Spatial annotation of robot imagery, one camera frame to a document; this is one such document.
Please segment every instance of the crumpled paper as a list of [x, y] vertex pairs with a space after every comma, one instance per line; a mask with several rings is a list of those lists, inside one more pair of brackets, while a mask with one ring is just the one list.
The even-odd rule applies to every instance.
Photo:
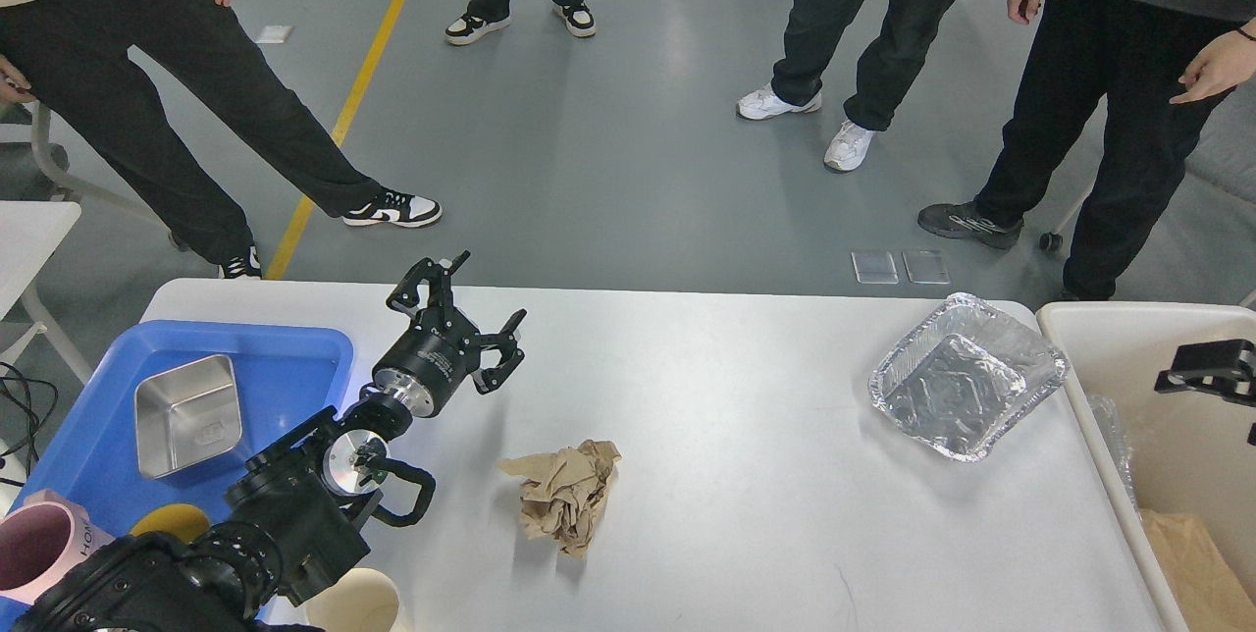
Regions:
[[610, 441], [588, 440], [575, 449], [504, 460], [497, 469], [524, 477], [519, 520], [528, 538], [553, 537], [560, 552], [583, 559], [620, 457]]
[[1256, 606], [1212, 543], [1203, 520], [1149, 509], [1139, 514], [1191, 632], [1256, 632]]

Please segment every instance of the floor marking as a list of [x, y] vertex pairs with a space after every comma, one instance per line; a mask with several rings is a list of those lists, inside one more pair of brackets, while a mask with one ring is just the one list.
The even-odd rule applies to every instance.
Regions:
[[[371, 50], [367, 52], [367, 58], [362, 62], [353, 88], [349, 89], [349, 97], [344, 101], [344, 108], [340, 109], [340, 118], [337, 119], [335, 127], [332, 129], [332, 141], [335, 141], [337, 146], [342, 146], [345, 136], [349, 134], [353, 118], [358, 114], [358, 106], [362, 103], [363, 95], [367, 94], [367, 88], [371, 85], [371, 79], [376, 74], [376, 68], [384, 54], [384, 48], [388, 46], [388, 39], [392, 36], [404, 5], [406, 0], [392, 0], [388, 4], [388, 11], [384, 13], [384, 19], [379, 23], [374, 41], [371, 43]], [[288, 230], [284, 231], [284, 237], [279, 241], [279, 249], [275, 250], [275, 256], [270, 260], [266, 279], [284, 278], [284, 273], [288, 271], [288, 261], [291, 261], [296, 244], [301, 241], [301, 234], [305, 232], [305, 224], [313, 210], [314, 204], [303, 195], [300, 202], [296, 204], [296, 210], [293, 211], [291, 220], [288, 221]]]

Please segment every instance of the black and white sneaker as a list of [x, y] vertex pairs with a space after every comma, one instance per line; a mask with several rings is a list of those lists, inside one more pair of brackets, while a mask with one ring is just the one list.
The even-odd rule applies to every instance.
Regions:
[[977, 240], [987, 248], [1010, 250], [1020, 239], [1024, 220], [1014, 226], [1001, 226], [977, 212], [976, 204], [931, 204], [916, 216], [916, 224], [938, 237]]
[[441, 219], [441, 204], [421, 195], [384, 188], [371, 202], [344, 214], [345, 225], [364, 226], [389, 222], [396, 226], [425, 226]]
[[554, 5], [554, 14], [563, 20], [566, 25], [568, 33], [573, 34], [575, 38], [589, 38], [592, 34], [598, 33], [597, 25], [593, 25], [593, 14], [589, 11], [587, 5], [577, 6], [558, 6]]
[[257, 248], [249, 248], [247, 256], [234, 256], [219, 265], [219, 279], [261, 279]]
[[479, 15], [463, 14], [453, 24], [450, 24], [448, 29], [445, 29], [445, 40], [455, 46], [466, 46], [479, 41], [484, 34], [500, 31], [506, 25], [510, 25], [509, 16], [502, 20], [484, 20]]

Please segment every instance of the aluminum foil tray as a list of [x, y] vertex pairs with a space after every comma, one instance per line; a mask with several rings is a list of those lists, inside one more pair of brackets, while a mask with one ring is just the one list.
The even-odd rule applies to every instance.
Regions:
[[1046, 338], [977, 297], [952, 294], [894, 346], [868, 392], [912, 439], [976, 462], [1068, 372]]

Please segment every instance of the blue tray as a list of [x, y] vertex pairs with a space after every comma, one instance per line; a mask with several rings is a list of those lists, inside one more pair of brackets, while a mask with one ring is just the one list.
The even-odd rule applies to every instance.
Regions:
[[[148, 480], [139, 474], [136, 455], [136, 387], [144, 378], [211, 354], [231, 358], [249, 454], [269, 446], [324, 406], [339, 407], [353, 363], [349, 338], [329, 328], [141, 323], [109, 346], [14, 508], [28, 494], [51, 488], [84, 506], [92, 523], [114, 537], [171, 503], [196, 505], [211, 521], [225, 519], [231, 510], [222, 494], [244, 475], [242, 464], [210, 459]], [[0, 629], [13, 627], [25, 611], [26, 606], [0, 598]]]

